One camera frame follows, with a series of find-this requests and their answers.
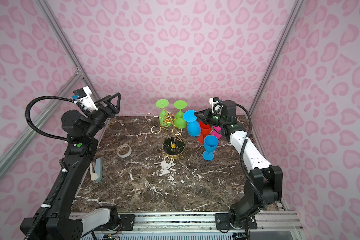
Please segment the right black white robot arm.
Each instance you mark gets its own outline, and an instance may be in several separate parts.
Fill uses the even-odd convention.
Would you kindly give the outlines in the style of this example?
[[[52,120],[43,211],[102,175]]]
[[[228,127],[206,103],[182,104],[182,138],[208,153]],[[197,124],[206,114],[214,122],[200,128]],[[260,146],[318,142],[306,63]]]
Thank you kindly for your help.
[[[283,171],[273,166],[253,144],[253,121],[249,111],[231,100],[218,97],[210,99],[210,107],[195,112],[194,116],[211,127],[220,127],[220,134],[237,150],[246,182],[244,196],[232,204],[229,210],[229,225],[221,231],[243,229],[250,234],[250,225],[256,222],[255,215],[266,210],[282,198]]]

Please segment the red wine glass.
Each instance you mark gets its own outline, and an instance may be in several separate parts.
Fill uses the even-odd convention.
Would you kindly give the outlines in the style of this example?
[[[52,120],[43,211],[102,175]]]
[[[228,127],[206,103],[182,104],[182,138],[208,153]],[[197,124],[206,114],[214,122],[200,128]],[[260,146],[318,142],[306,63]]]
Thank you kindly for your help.
[[[202,121],[199,122],[201,128],[201,135],[198,138],[198,141],[201,144],[204,144],[205,137],[208,136],[212,128],[208,124],[204,124]]]

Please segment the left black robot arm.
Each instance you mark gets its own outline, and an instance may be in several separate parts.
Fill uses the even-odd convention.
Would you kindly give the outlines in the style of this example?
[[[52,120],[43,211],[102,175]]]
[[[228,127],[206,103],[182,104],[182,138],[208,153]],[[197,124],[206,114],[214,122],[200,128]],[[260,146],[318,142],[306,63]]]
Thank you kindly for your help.
[[[121,94],[106,96],[95,102],[92,112],[80,107],[80,111],[70,110],[62,116],[62,129],[67,137],[47,134],[34,125],[31,109],[42,100],[59,100],[80,105],[83,92],[75,91],[73,99],[57,96],[42,96],[30,101],[25,110],[25,118],[32,130],[47,138],[68,143],[64,157],[60,159],[59,175],[40,208],[31,218],[24,218],[21,231],[26,240],[79,240],[91,234],[100,226],[115,229],[120,225],[116,207],[105,206],[79,217],[72,217],[73,201],[86,172],[95,158],[99,141],[96,134],[105,127],[106,121],[120,112]]]

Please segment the green wine glass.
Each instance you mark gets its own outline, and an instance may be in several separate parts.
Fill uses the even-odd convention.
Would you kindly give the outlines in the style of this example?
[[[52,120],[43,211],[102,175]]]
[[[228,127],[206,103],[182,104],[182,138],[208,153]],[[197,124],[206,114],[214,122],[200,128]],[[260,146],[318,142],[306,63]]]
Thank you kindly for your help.
[[[160,99],[156,102],[157,108],[162,110],[159,114],[159,121],[161,127],[169,127],[172,125],[172,123],[168,121],[168,112],[166,110],[166,107],[168,107],[168,105],[169,101],[166,99]]]
[[[184,120],[184,112],[183,109],[187,107],[187,103],[185,101],[179,100],[174,103],[174,107],[178,110],[175,114],[174,124],[179,129],[184,129],[187,126],[187,122]]]

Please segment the blue wine glass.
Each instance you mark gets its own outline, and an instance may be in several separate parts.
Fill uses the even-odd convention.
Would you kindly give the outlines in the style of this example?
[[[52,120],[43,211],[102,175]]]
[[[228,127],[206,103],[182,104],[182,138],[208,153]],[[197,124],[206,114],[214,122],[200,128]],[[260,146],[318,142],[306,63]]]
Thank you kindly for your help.
[[[187,122],[187,131],[190,136],[197,137],[201,134],[201,127],[195,116],[196,111],[188,110],[184,113],[184,120]]]
[[[217,137],[209,135],[204,138],[204,148],[203,158],[206,161],[211,161],[214,159],[214,151],[217,149],[219,140]]]

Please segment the magenta wine glass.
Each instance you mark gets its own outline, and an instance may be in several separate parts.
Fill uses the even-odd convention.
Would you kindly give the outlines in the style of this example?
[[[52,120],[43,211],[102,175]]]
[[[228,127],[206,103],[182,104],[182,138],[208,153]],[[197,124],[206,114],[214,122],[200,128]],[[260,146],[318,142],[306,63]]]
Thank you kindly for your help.
[[[211,132],[211,135],[215,136],[219,140],[222,137],[221,128],[218,126],[213,126],[213,131]]]

